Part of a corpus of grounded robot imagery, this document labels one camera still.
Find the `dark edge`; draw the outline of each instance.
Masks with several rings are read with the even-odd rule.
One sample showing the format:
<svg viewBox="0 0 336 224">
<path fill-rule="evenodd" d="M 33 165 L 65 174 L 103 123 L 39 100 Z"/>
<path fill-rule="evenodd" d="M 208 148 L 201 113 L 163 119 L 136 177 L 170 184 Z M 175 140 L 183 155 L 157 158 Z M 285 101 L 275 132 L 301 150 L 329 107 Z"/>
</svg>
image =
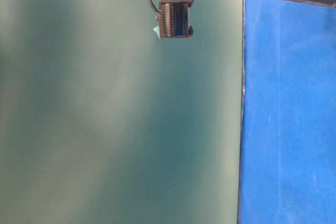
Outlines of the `dark edge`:
<svg viewBox="0 0 336 224">
<path fill-rule="evenodd" d="M 242 203 L 242 192 L 240 191 L 241 189 L 241 184 L 243 182 L 243 147 L 244 147 L 244 139 L 243 139 L 243 123 L 244 123 L 244 109 L 245 109 L 245 47 L 246 47 L 246 36 L 245 36 L 245 25 L 246 25 L 246 0 L 243 0 L 243 43 L 242 43 L 242 58 L 243 58 L 243 63 L 242 63 L 242 85 L 241 85 L 241 107 L 242 107 L 242 116 L 240 118 L 240 155 L 239 155 L 239 185 L 238 185 L 238 208 L 237 208 L 237 224 L 240 223 L 240 207 Z"/>
</svg>

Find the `green-gray wall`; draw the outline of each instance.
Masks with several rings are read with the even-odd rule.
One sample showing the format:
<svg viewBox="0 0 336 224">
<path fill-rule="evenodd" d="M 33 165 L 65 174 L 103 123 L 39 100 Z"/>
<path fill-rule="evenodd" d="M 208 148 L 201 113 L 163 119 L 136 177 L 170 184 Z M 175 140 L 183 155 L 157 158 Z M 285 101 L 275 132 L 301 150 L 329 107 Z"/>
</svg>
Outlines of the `green-gray wall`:
<svg viewBox="0 0 336 224">
<path fill-rule="evenodd" d="M 242 0 L 0 7 L 0 223 L 236 223 Z"/>
</svg>

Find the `teal surface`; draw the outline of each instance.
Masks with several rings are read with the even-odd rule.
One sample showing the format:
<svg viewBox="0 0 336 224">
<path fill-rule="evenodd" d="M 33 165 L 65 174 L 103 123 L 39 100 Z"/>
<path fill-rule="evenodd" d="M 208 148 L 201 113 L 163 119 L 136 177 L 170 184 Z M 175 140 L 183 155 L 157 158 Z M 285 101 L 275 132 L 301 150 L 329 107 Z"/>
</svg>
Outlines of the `teal surface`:
<svg viewBox="0 0 336 224">
<path fill-rule="evenodd" d="M 0 6 L 1 224 L 236 222 L 242 0 Z"/>
</svg>

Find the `blue panel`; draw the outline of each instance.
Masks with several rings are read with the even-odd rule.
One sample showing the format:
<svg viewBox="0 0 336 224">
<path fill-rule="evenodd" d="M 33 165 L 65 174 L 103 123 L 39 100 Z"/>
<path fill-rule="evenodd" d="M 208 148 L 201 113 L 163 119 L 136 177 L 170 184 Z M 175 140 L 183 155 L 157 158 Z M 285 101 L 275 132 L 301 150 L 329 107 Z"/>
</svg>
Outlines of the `blue panel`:
<svg viewBox="0 0 336 224">
<path fill-rule="evenodd" d="M 336 223 L 336 9 L 246 0 L 239 222 Z"/>
</svg>

